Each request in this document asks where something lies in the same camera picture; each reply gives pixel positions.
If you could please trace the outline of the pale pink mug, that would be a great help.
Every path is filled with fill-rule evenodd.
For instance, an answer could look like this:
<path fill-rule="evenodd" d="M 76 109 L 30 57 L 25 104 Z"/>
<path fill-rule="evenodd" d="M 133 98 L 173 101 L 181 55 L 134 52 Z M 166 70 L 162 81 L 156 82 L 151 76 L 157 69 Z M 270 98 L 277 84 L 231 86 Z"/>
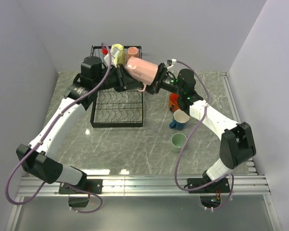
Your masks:
<path fill-rule="evenodd" d="M 134 79 L 143 84 L 143 88 L 138 89 L 138 91 L 144 92 L 146 87 L 153 83 L 158 72 L 158 65 L 140 58 L 131 57 L 127 61 L 125 69 Z"/>

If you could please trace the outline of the orange mug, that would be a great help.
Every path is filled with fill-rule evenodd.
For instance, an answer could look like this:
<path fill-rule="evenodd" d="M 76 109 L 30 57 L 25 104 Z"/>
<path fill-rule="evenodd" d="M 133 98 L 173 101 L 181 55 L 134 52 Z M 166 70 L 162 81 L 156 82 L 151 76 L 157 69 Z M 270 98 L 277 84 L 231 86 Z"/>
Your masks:
<path fill-rule="evenodd" d="M 169 96 L 169 103 L 168 103 L 168 108 L 171 112 L 175 112 L 177 111 L 179 108 L 178 105 L 178 99 L 179 99 L 179 95 L 175 94 L 175 93 L 171 93 Z"/>

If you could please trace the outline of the yellow-green faceted mug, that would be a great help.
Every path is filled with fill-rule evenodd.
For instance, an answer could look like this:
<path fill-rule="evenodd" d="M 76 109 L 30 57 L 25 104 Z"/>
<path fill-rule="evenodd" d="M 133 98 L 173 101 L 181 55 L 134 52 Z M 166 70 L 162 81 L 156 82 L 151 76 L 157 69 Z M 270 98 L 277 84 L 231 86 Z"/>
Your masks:
<path fill-rule="evenodd" d="M 113 44 L 111 46 L 112 65 L 125 64 L 125 50 L 121 44 Z"/>

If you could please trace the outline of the salmon floral mug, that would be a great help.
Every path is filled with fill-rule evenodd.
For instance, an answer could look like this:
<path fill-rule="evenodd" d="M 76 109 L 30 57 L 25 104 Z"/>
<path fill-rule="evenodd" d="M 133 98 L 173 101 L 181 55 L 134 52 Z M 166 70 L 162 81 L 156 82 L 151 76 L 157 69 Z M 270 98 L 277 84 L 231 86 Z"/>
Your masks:
<path fill-rule="evenodd" d="M 126 61 L 131 57 L 140 58 L 140 50 L 137 47 L 129 47 L 126 53 Z"/>

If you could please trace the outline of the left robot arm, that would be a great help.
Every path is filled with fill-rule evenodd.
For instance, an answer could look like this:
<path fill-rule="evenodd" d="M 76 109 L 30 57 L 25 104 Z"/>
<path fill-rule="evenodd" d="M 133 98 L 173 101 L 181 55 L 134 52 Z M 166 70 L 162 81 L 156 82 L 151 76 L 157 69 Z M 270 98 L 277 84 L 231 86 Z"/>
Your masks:
<path fill-rule="evenodd" d="M 144 90 L 148 86 L 141 62 L 142 59 L 132 57 L 125 65 L 104 65 L 99 57 L 86 57 L 81 72 L 67 88 L 47 125 L 28 145 L 21 144 L 17 148 L 23 170 L 45 183 L 68 183 L 75 193 L 86 191 L 86 173 L 55 161 L 57 149 L 74 123 L 95 101 L 97 92 L 111 88 Z"/>

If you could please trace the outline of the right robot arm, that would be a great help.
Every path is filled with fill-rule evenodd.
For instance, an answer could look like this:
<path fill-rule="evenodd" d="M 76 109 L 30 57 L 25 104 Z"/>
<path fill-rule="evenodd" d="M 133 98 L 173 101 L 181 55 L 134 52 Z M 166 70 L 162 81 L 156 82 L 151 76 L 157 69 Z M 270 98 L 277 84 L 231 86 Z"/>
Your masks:
<path fill-rule="evenodd" d="M 171 77 L 168 68 L 178 61 L 169 60 L 158 65 L 154 72 L 153 83 L 147 86 L 147 92 L 157 94 L 161 89 L 178 94 L 179 110 L 197 119 L 199 124 L 209 128 L 220 140 L 219 159 L 203 173 L 202 186 L 207 192 L 215 191 L 226 175 L 242 163 L 256 155 L 255 142 L 251 126 L 229 119 L 209 105 L 209 99 L 204 99 L 195 90 L 195 84 L 200 81 L 197 73 L 188 65 L 177 77 Z"/>

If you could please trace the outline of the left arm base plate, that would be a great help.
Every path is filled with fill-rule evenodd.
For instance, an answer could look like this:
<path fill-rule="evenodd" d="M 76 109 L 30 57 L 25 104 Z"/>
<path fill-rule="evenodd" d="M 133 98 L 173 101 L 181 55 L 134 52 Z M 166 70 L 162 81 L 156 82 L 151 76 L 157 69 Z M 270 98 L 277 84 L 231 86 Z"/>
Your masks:
<path fill-rule="evenodd" d="M 87 194 L 88 192 L 91 192 L 94 194 L 101 194 L 102 187 L 103 187 L 103 180 L 102 179 L 85 179 L 80 184 L 73 185 L 73 187 L 77 188 L 78 190 L 84 191 L 85 194 Z M 62 184 L 59 187 L 58 193 L 59 194 L 80 194 L 81 192 L 73 190 L 66 184 Z"/>

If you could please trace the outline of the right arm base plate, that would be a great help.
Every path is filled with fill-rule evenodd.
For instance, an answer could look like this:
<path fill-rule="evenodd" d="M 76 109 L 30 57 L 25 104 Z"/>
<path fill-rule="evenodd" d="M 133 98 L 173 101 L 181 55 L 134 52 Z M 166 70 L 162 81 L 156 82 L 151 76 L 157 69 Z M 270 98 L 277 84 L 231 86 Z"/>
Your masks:
<path fill-rule="evenodd" d="M 204 185 L 206 181 L 203 178 L 188 178 L 187 184 L 184 186 L 188 189 L 193 189 Z M 229 193 L 230 186 L 227 178 L 210 184 L 204 188 L 198 189 L 197 191 L 189 191 L 189 193 Z"/>

